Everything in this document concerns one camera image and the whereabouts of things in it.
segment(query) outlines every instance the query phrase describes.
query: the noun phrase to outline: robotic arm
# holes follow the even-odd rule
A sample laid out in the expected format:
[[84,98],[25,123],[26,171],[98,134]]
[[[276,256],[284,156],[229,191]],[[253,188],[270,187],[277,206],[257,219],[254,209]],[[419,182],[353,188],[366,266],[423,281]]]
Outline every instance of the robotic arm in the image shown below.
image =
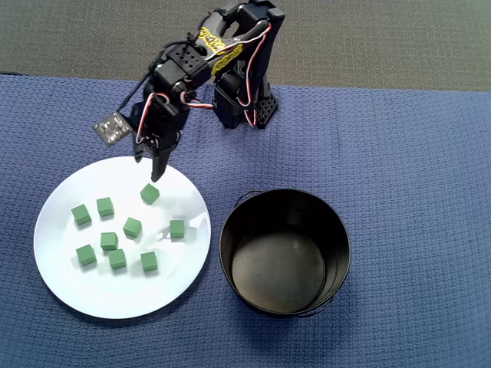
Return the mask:
[[[152,156],[156,182],[180,141],[191,108],[214,109],[225,128],[247,122],[264,129],[278,108],[266,69],[284,18],[280,9],[263,0],[234,0],[216,9],[202,20],[196,35],[164,46],[148,73],[115,113],[94,126],[95,131],[108,145],[133,132],[135,160],[141,161],[144,151]],[[222,39],[234,22],[239,24],[236,33]],[[211,76],[213,104],[204,104],[196,100],[196,89]],[[143,101],[125,117],[120,110],[145,81]]]

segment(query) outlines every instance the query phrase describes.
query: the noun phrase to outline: blue textured fabric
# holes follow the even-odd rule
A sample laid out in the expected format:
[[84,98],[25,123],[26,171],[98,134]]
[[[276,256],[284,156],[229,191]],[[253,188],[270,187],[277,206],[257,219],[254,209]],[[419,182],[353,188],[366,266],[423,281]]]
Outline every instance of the blue textured fabric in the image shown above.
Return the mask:
[[[190,114],[171,165],[203,194],[212,244],[169,306],[100,320],[44,285],[32,237],[44,201],[89,163],[130,156],[91,129],[131,81],[0,77],[0,365],[491,366],[491,94],[275,87],[264,131]],[[201,91],[210,100],[210,86]],[[219,265],[219,233],[250,189],[295,187],[344,219],[351,271],[304,320],[250,311]]]

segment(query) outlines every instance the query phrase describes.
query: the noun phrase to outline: green block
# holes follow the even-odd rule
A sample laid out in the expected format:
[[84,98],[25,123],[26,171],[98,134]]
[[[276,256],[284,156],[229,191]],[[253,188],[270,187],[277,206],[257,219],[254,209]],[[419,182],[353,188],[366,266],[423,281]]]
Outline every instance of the green block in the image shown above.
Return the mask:
[[159,198],[160,193],[159,193],[159,189],[155,188],[150,184],[147,184],[145,188],[143,188],[142,191],[140,192],[140,195],[143,201],[151,205],[157,200],[157,198]]
[[110,251],[107,255],[109,255],[109,264],[114,270],[126,266],[126,257],[124,256],[123,249]]
[[170,220],[170,237],[184,238],[184,221]]
[[113,203],[109,197],[101,198],[97,200],[97,210],[101,217],[114,215]]
[[141,254],[141,265],[144,271],[152,271],[157,269],[157,257],[154,251]]
[[83,225],[91,220],[91,216],[89,215],[89,211],[85,205],[79,205],[78,207],[71,209],[71,213],[73,213],[75,221],[78,225]]
[[105,251],[117,249],[117,235],[115,232],[103,232],[101,234],[101,248]]
[[141,222],[128,217],[126,224],[124,224],[123,231],[126,235],[136,238],[141,233]]
[[96,261],[94,249],[90,244],[77,249],[77,257],[82,265],[86,266]]

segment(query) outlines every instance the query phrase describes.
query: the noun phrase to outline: round white plate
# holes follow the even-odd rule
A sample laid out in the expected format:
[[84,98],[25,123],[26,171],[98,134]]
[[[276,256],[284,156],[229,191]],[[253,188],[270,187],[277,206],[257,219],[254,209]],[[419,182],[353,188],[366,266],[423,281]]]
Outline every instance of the round white plate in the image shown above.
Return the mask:
[[[77,311],[101,318],[131,318],[179,297],[195,280],[209,249],[209,213],[198,189],[168,166],[152,183],[152,160],[117,157],[93,163],[69,176],[49,196],[34,232],[34,253],[46,285]],[[160,191],[154,204],[140,197],[151,183]],[[97,212],[96,200],[110,197],[114,216]],[[71,209],[85,204],[92,222],[78,226]],[[123,232],[128,217],[142,222],[137,239]],[[170,239],[171,219],[186,225],[183,239]],[[116,232],[127,266],[113,270],[101,249],[101,232]],[[76,249],[90,244],[97,262],[82,266]],[[158,269],[144,272],[140,254],[155,251]]]

